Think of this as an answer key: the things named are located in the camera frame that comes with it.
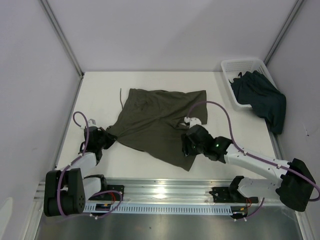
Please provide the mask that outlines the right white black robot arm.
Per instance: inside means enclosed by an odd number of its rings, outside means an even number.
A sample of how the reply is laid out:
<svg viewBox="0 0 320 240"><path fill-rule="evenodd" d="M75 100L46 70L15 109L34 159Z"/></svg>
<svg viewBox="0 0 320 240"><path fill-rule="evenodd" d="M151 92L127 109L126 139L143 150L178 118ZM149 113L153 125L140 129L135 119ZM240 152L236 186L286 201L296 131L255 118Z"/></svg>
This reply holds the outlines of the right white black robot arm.
<svg viewBox="0 0 320 240"><path fill-rule="evenodd" d="M204 155L211 161L238 166L262 177L236 176L228 188L228 196L234 202L251 197L275 199L292 210L304 212L311 201L316 182L300 159L286 161L254 155L229 138L212 137L198 124L182 134L181 140L187 157Z"/></svg>

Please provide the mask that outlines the olive green shorts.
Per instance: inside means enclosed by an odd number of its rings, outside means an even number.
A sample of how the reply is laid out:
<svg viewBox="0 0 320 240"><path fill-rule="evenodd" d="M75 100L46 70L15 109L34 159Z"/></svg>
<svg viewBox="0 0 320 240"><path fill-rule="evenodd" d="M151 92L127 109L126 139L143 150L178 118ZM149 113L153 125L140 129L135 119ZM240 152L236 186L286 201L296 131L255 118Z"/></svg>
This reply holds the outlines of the olive green shorts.
<svg viewBox="0 0 320 240"><path fill-rule="evenodd" d="M195 157L185 156L182 151L181 136L188 130L184 118L195 117L206 124L206 105L191 109L206 100L205 90L184 93L131 88L117 121L106 131L126 147L190 171Z"/></svg>

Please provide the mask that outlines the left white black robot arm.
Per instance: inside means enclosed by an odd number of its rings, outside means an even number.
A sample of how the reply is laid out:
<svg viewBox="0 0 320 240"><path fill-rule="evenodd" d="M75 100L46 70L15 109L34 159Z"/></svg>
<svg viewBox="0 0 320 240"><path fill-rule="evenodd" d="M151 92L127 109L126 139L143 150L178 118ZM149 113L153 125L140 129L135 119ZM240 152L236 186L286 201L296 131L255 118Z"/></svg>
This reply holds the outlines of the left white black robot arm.
<svg viewBox="0 0 320 240"><path fill-rule="evenodd" d="M102 150L110 148L117 137L96 126L86 127L84 137L79 156L62 170L45 176L43 211L47 217L82 214L89 200L123 200L123 193L109 187L102 174L89 175L100 162Z"/></svg>

